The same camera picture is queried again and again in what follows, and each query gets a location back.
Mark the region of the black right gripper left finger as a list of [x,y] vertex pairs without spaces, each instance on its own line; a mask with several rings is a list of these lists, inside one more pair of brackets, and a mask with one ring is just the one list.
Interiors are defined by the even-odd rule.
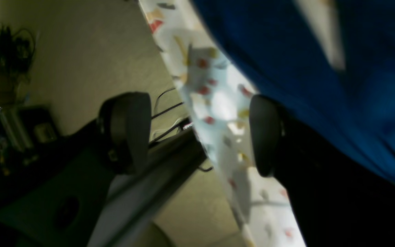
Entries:
[[33,151],[14,146],[0,115],[0,247],[83,247],[89,242],[116,175],[146,162],[152,104],[127,92],[105,101],[76,133],[41,143],[52,122],[34,117]]

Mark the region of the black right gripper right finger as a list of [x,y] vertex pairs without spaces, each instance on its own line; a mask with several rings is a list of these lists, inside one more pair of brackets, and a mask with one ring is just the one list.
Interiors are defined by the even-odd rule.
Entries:
[[308,247],[395,247],[395,185],[261,95],[249,123],[259,175],[287,190]]

